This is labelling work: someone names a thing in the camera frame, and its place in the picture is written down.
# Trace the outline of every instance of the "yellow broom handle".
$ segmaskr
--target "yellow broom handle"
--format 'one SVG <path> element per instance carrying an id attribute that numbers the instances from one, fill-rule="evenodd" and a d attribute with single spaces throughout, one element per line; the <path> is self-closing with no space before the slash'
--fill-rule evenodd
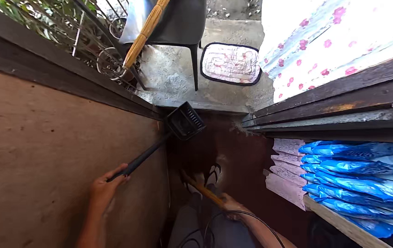
<path id="1" fill-rule="evenodd" d="M 129 49 L 129 52 L 124 59 L 124 67 L 130 68 L 135 63 L 138 54 L 141 52 L 141 49 L 143 49 L 147 38 L 149 38 L 152 31 L 155 29 L 155 26 L 158 24 L 161 14 L 163 13 L 168 3 L 169 0 L 158 0 L 157 4 L 154 6 L 149 16 L 147 17 L 146 23 L 144 23 L 140 34 L 138 35 L 137 39 L 135 39 L 134 43 Z"/>
<path id="2" fill-rule="evenodd" d="M 181 170 L 181 175 L 183 176 L 183 179 L 195 189 L 197 189 L 202 195 L 207 197 L 208 199 L 212 200 L 216 205 L 219 206 L 219 208 L 226 210 L 224 207 L 224 202 L 219 199 L 212 191 L 208 190 L 206 187 L 204 187 L 203 184 L 195 182 L 192 178 L 190 178 L 186 172 Z"/>

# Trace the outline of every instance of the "wooden shelf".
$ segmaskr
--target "wooden shelf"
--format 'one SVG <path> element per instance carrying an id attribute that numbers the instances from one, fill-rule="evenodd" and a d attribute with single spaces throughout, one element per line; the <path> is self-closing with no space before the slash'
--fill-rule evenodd
<path id="1" fill-rule="evenodd" d="M 359 228 L 354 223 L 331 211 L 329 208 L 315 202 L 308 195 L 304 195 L 304 204 L 306 208 L 315 212 L 318 216 L 332 224 L 363 248 L 392 248 L 387 243 Z"/>

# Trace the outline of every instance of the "gray pants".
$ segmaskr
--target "gray pants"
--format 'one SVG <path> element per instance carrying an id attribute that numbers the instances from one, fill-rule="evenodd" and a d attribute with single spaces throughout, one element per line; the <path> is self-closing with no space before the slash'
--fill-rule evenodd
<path id="1" fill-rule="evenodd" d="M 217 189 L 213 184 L 207 186 L 213 193 Z M 192 194 L 188 204 L 183 206 L 177 215 L 170 236 L 168 248 L 203 248 L 203 234 L 199 229 L 198 214 L 201 209 L 202 200 L 200 194 Z M 221 210 L 212 205 L 212 217 L 221 213 Z M 225 214 L 221 214 L 212 220 L 209 226 L 215 237 L 215 248 L 254 248 L 253 240 L 249 230 L 240 221 L 227 219 Z M 212 240 L 210 231 L 206 234 L 206 240 Z"/>

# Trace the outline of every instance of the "wooden wall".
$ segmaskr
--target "wooden wall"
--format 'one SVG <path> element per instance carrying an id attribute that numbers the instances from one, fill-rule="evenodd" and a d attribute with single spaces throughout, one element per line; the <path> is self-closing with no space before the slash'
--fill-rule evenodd
<path id="1" fill-rule="evenodd" d="M 161 136 L 161 122 L 0 73 L 0 247 L 73 247 L 90 183 Z M 153 247 L 169 203 L 155 152 L 116 194 L 107 247 Z"/>

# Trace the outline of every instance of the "black scoop handle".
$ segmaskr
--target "black scoop handle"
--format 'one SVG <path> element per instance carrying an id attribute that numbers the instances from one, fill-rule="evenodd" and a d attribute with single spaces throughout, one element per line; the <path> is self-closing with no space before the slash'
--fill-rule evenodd
<path id="1" fill-rule="evenodd" d="M 130 162 L 127 165 L 127 168 L 122 170 L 121 172 L 116 173 L 113 175 L 111 178 L 106 180 L 106 182 L 111 182 L 114 180 L 116 177 L 121 176 L 121 175 L 130 175 L 132 172 L 134 172 L 135 169 L 138 168 L 138 166 L 141 165 L 141 163 L 144 162 L 150 155 L 152 155 L 162 144 L 166 142 L 166 140 L 172 135 L 172 133 L 167 133 L 164 135 L 159 141 L 157 141 L 155 144 L 153 144 L 149 149 L 145 150 L 142 154 L 140 154 L 136 159 L 134 159 L 132 162 Z"/>

